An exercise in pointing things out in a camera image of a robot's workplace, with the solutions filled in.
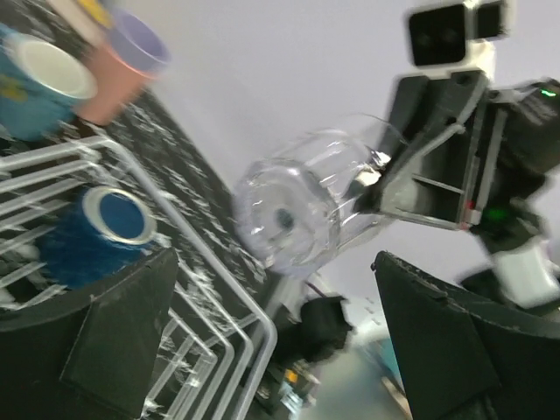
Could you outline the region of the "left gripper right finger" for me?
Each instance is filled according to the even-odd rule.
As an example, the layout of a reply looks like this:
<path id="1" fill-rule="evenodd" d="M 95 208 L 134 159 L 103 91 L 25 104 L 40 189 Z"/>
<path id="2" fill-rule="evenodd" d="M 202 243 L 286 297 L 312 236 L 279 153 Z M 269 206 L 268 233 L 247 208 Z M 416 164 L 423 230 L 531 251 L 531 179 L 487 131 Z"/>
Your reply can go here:
<path id="1" fill-rule="evenodd" d="M 372 265 L 415 419 L 557 419 L 559 324 L 380 252 Z"/>

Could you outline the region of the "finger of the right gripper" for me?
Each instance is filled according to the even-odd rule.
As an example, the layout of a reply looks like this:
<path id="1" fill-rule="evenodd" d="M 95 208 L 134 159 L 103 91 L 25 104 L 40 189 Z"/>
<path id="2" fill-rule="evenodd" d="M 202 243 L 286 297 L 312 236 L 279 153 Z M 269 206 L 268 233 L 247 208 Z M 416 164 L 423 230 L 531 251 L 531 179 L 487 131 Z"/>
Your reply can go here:
<path id="1" fill-rule="evenodd" d="M 473 146 L 463 126 L 447 126 L 428 141 L 409 143 L 392 126 L 370 147 L 370 171 L 354 181 L 354 211 L 434 228 L 472 224 Z"/>

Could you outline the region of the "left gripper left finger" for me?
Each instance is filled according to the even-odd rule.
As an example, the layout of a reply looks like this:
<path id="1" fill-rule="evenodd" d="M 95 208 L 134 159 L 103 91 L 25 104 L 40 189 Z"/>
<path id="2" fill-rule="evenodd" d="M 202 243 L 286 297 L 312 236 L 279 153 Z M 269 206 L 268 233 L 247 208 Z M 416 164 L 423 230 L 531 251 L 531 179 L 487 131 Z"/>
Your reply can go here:
<path id="1" fill-rule="evenodd" d="M 178 258 L 160 250 L 113 276 L 1 316 L 3 419 L 137 419 L 168 321 Z"/>

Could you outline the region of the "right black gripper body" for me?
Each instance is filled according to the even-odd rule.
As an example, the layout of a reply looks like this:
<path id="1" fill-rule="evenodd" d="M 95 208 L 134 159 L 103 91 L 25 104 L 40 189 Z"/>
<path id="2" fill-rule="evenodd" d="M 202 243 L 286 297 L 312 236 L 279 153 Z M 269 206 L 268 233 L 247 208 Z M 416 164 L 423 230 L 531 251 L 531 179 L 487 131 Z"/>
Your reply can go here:
<path id="1" fill-rule="evenodd" d="M 531 80 L 494 88 L 480 72 L 439 80 L 405 76 L 394 87 L 388 121 L 414 144 L 463 126 L 473 146 L 472 224 L 496 231 L 559 164 L 559 83 Z"/>

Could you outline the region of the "clear glass cup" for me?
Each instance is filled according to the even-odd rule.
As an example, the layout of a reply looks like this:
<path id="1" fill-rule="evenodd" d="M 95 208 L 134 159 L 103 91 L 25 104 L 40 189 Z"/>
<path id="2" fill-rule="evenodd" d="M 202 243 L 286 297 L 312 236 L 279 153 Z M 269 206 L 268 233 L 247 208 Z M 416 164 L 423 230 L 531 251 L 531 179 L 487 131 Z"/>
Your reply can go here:
<path id="1" fill-rule="evenodd" d="M 241 242 L 267 269 L 306 278 L 370 241 L 392 220 L 354 206 L 407 144 L 390 123 L 358 114 L 256 161 L 232 198 Z"/>

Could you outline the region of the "pink plastic cup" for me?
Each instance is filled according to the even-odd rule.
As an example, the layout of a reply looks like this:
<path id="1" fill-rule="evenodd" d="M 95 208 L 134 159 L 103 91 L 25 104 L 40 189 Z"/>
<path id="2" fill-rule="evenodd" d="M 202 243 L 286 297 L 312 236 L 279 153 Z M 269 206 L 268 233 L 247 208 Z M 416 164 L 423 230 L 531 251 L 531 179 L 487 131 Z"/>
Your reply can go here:
<path id="1" fill-rule="evenodd" d="M 100 126 L 110 124 L 158 76 L 127 64 L 108 41 L 87 56 L 85 65 L 96 80 L 97 91 L 76 108 L 76 115 Z"/>

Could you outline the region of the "light blue flowered mug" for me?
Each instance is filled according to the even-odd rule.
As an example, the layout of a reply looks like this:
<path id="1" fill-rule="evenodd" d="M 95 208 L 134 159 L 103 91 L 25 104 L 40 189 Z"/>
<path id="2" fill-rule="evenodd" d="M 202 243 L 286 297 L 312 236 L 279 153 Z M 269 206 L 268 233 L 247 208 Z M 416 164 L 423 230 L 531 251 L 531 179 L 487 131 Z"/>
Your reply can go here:
<path id="1" fill-rule="evenodd" d="M 11 137 L 38 140 L 96 93 L 95 77 L 74 56 L 1 25 L 1 126 Z"/>

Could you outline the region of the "lilac plastic cup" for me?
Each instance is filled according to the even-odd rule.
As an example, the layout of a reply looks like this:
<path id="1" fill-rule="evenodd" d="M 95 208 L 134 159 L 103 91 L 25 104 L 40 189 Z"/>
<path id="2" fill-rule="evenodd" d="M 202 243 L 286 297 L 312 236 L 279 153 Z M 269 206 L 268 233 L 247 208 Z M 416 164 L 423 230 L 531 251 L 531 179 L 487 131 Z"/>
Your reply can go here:
<path id="1" fill-rule="evenodd" d="M 114 9 L 107 40 L 115 53 L 142 73 L 155 73 L 171 58 L 163 40 L 142 20 L 126 10 Z"/>

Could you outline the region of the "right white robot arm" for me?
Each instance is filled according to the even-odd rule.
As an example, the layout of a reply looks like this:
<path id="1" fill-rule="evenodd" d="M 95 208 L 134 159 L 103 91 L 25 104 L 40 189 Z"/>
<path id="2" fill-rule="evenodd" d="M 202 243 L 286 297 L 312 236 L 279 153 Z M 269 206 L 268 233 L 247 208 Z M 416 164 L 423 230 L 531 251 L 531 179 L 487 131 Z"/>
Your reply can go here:
<path id="1" fill-rule="evenodd" d="M 525 311 L 559 299 L 529 205 L 559 165 L 556 80 L 493 89 L 475 70 L 404 76 L 372 159 L 378 179 L 355 211 L 476 235 L 492 265 L 465 279 L 469 291 Z"/>

